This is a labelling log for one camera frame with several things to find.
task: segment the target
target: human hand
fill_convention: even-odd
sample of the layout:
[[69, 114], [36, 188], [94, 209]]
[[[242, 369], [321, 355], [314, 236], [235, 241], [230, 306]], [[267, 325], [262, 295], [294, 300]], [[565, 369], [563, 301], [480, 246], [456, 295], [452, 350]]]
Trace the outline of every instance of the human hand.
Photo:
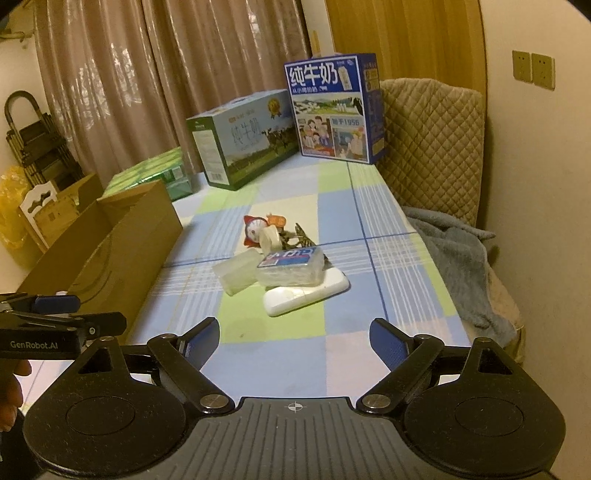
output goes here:
[[15, 375], [31, 375], [28, 360], [0, 360], [0, 432], [10, 432], [17, 419], [17, 409], [22, 407], [23, 397], [20, 382]]

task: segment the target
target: finger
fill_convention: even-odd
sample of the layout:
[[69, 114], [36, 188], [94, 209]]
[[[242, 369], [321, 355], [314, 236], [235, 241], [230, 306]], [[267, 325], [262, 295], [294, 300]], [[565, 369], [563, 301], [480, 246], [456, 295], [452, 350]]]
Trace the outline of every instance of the finger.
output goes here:
[[9, 432], [17, 420], [17, 408], [13, 405], [0, 405], [0, 429]]
[[6, 389], [7, 402], [15, 407], [22, 407], [22, 387], [14, 375], [8, 380]]
[[27, 377], [28, 375], [31, 375], [31, 373], [33, 372], [33, 368], [31, 367], [29, 360], [21, 360], [18, 363], [17, 367], [14, 369], [14, 372], [19, 377]]

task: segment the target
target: small box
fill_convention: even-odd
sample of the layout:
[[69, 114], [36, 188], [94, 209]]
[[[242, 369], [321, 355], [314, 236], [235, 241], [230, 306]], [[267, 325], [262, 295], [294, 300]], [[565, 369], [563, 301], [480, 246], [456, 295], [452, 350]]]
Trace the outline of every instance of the small box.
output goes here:
[[384, 155], [384, 104], [374, 53], [285, 64], [301, 153], [373, 164]]
[[320, 247], [282, 250], [259, 263], [256, 279], [265, 287], [316, 286], [322, 282], [323, 268]]
[[287, 90], [237, 98], [187, 119], [207, 182], [238, 190], [298, 151]]
[[168, 196], [172, 201], [193, 193], [190, 177], [183, 164], [183, 151], [180, 147], [144, 160], [118, 173], [107, 185], [103, 197], [155, 180], [164, 182]]

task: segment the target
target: gray blanket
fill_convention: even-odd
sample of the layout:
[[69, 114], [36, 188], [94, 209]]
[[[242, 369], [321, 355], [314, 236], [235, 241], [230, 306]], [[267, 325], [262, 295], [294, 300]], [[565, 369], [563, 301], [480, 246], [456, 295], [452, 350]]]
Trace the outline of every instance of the gray blanket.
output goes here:
[[480, 242], [495, 234], [471, 227], [446, 213], [404, 207], [445, 282], [460, 318], [481, 336], [506, 346], [517, 333], [492, 310], [488, 297], [486, 249]]

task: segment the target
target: screw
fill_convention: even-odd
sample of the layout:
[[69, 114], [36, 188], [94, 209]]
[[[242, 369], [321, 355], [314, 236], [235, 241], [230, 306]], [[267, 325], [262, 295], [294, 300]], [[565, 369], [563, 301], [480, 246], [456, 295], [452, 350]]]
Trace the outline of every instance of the screw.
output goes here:
[[216, 410], [219, 408], [224, 408], [226, 405], [228, 405], [230, 401], [228, 400], [228, 397], [225, 395], [212, 394], [205, 395], [204, 397], [202, 397], [200, 402], [201, 405], [203, 405], [205, 408], [212, 408]]
[[386, 408], [390, 405], [390, 399], [386, 395], [380, 395], [374, 393], [372, 395], [366, 395], [362, 400], [363, 405], [372, 410], [379, 408]]

